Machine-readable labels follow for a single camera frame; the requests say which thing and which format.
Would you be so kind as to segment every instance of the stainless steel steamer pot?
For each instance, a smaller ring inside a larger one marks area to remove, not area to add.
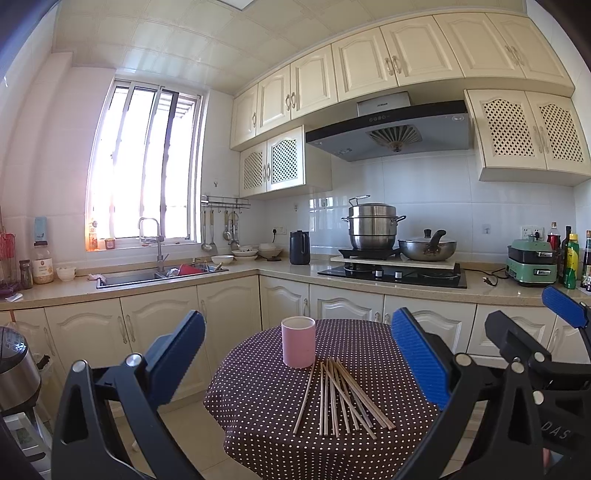
[[[349,224],[349,239],[359,250],[388,250],[396,242],[398,222],[406,215],[397,216],[396,207],[386,203],[362,203],[370,195],[349,199],[349,216],[342,220]]]

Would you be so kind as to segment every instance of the polka dot tablecloth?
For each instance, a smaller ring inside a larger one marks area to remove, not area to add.
[[[339,405],[340,438],[319,436],[317,365],[294,435],[310,369],[284,365],[281,328],[276,327],[237,346],[207,390],[203,403],[226,432],[226,453],[264,480],[390,480],[438,413],[415,383],[390,327],[363,320],[318,320],[316,357],[340,358],[396,428],[383,429],[370,416],[377,440],[363,429],[347,434]]]

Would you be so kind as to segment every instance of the pink cup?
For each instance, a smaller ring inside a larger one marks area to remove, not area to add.
[[[283,363],[292,368],[308,368],[316,360],[316,322],[309,317],[289,317],[281,321]]]

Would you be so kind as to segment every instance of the bowl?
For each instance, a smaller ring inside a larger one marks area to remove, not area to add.
[[[228,265],[228,264],[232,263],[232,260],[234,260],[233,255],[214,255],[212,257],[212,262],[215,263],[216,265],[219,265],[219,264]]]
[[[258,250],[249,250],[249,251],[232,251],[232,255],[236,258],[244,258],[244,257],[256,257]]]
[[[273,258],[276,257],[277,255],[280,255],[280,253],[283,252],[282,248],[276,248],[273,250],[259,250],[259,255],[263,258]]]
[[[72,281],[76,276],[76,267],[59,267],[56,268],[56,273],[61,281]]]

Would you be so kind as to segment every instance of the faucet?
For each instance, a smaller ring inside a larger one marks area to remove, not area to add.
[[[162,235],[160,235],[160,222],[154,217],[141,217],[138,220],[138,228],[141,228],[142,222],[144,220],[153,220],[154,222],[156,222],[156,237],[151,237],[151,239],[155,240],[158,245],[158,256],[156,257],[157,269],[159,273],[163,273],[164,260],[168,258],[169,254],[167,254],[166,257],[162,256],[162,242],[164,242],[164,238],[162,237]]]

